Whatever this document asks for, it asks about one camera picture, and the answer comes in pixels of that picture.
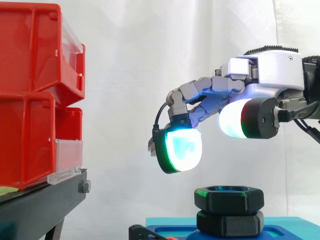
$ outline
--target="large nut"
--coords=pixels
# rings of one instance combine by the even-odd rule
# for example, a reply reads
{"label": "large nut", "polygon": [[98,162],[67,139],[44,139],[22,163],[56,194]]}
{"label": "large nut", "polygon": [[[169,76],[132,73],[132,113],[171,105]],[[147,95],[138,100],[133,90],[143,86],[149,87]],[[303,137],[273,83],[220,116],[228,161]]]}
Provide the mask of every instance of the large nut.
{"label": "large nut", "polygon": [[247,186],[209,186],[194,192],[194,204],[210,214],[247,215],[264,205],[264,193]]}
{"label": "large nut", "polygon": [[256,237],[264,228],[261,211],[244,216],[222,216],[198,212],[196,226],[200,232],[219,238]]}

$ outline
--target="stacked storage bin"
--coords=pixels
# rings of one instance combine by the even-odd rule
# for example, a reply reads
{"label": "stacked storage bin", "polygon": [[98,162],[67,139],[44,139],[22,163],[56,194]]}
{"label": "stacked storage bin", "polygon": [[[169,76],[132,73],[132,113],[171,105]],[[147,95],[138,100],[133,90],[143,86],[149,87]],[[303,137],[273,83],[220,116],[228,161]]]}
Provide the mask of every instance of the stacked storage bin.
{"label": "stacked storage bin", "polygon": [[0,188],[81,173],[85,46],[56,4],[0,2]]}

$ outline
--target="yellow object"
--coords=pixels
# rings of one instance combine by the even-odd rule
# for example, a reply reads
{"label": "yellow object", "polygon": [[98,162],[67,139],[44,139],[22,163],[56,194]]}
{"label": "yellow object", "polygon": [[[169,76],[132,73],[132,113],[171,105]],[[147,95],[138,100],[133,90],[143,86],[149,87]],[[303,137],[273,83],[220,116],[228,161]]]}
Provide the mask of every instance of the yellow object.
{"label": "yellow object", "polygon": [[0,196],[8,194],[8,193],[14,193],[18,191],[18,188],[10,187],[10,186],[0,186]]}

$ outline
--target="black bolt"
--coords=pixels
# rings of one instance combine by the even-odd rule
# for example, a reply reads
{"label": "black bolt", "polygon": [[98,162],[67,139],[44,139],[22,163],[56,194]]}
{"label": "black bolt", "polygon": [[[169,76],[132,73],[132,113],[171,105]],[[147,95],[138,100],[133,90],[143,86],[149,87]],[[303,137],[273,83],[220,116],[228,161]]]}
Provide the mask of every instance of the black bolt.
{"label": "black bolt", "polygon": [[144,240],[144,236],[142,234],[139,234],[135,238],[136,240]]}

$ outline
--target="white backdrop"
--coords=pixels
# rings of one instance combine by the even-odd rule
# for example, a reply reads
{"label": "white backdrop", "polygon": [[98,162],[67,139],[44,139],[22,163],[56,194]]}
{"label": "white backdrop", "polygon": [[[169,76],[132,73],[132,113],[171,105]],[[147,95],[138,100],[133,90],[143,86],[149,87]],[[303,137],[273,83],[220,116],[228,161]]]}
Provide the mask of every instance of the white backdrop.
{"label": "white backdrop", "polygon": [[[277,39],[299,48],[303,57],[320,55],[320,1],[275,0]],[[307,123],[319,128],[316,120]],[[284,127],[288,215],[320,225],[320,147],[294,123]]]}
{"label": "white backdrop", "polygon": [[[235,139],[219,130],[213,116],[198,128],[200,164],[172,175],[162,173],[147,151],[170,90],[212,76],[228,58],[277,44],[271,0],[46,2],[61,5],[86,45],[86,98],[76,105],[83,109],[83,167],[92,188],[66,217],[63,240],[125,240],[128,227],[143,225],[146,217],[196,216],[193,192],[210,185],[257,187],[264,191],[265,216],[295,213],[287,209],[287,179],[293,178],[291,171],[287,178],[287,166],[290,146],[297,145],[284,140],[283,127],[268,141]],[[160,123],[167,122],[164,112]]]}

